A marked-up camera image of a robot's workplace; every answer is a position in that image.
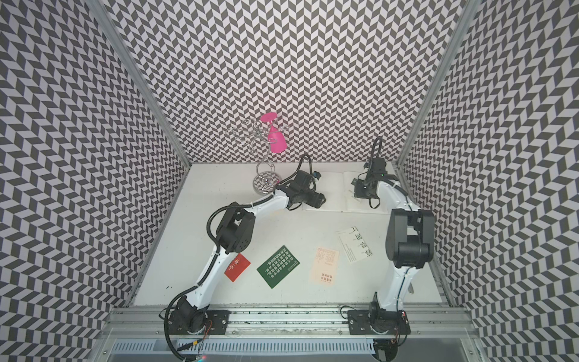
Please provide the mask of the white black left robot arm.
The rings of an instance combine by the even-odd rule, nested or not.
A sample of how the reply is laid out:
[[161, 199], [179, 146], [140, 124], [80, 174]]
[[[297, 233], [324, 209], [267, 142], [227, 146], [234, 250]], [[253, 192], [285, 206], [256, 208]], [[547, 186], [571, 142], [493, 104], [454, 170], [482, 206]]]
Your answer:
[[320, 178], [312, 157], [304, 154], [296, 170], [274, 184], [269, 195], [246, 205], [232, 202], [211, 214], [206, 231], [214, 243], [213, 252], [194, 286], [173, 297], [164, 310], [165, 334], [198, 334], [209, 329], [206, 313], [214, 292], [230, 263], [249, 247], [256, 221], [294, 205], [320, 208], [326, 202], [324, 194], [317, 191]]

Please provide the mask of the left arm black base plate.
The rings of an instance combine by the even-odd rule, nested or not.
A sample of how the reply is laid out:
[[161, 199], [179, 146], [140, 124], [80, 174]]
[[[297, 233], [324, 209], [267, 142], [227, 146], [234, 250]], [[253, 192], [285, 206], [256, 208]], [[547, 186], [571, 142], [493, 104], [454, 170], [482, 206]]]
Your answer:
[[168, 322], [170, 335], [202, 335], [209, 330], [209, 335], [225, 335], [231, 312], [228, 310], [209, 310], [206, 312], [171, 312]]

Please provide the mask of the white photo album bicycle cover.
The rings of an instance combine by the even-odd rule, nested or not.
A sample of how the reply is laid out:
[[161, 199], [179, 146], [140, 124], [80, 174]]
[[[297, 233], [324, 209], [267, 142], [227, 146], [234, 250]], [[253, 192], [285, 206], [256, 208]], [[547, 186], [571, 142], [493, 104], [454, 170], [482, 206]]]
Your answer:
[[390, 186], [384, 190], [384, 198], [376, 209], [369, 206], [366, 199], [354, 197], [354, 186], [351, 182], [358, 172], [327, 172], [321, 174], [321, 179], [316, 182], [316, 192], [324, 194], [326, 202], [320, 208], [313, 208], [304, 204], [301, 211], [356, 213], [356, 214], [390, 214], [395, 208], [404, 208], [406, 199], [402, 195], [396, 195]]

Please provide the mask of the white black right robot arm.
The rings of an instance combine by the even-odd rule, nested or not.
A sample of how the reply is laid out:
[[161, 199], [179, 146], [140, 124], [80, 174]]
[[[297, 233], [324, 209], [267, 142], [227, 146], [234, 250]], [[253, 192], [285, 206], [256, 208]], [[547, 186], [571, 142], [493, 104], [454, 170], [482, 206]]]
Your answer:
[[382, 158], [383, 139], [372, 142], [365, 171], [353, 179], [354, 197], [372, 202], [373, 210], [386, 206], [390, 213], [385, 252], [391, 270], [386, 282], [374, 293], [369, 305], [368, 324], [377, 334], [396, 337], [410, 334], [404, 300], [413, 278], [434, 258], [435, 216], [411, 201], [399, 179], [386, 170]]

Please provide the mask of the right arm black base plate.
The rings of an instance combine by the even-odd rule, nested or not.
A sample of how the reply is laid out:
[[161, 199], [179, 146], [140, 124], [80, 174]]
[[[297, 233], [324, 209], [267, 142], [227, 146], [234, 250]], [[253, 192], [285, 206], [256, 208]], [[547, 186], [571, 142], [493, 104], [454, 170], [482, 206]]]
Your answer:
[[407, 336], [411, 327], [404, 311], [379, 311], [376, 318], [370, 317], [368, 310], [350, 310], [347, 312], [348, 329], [351, 335], [388, 335]]

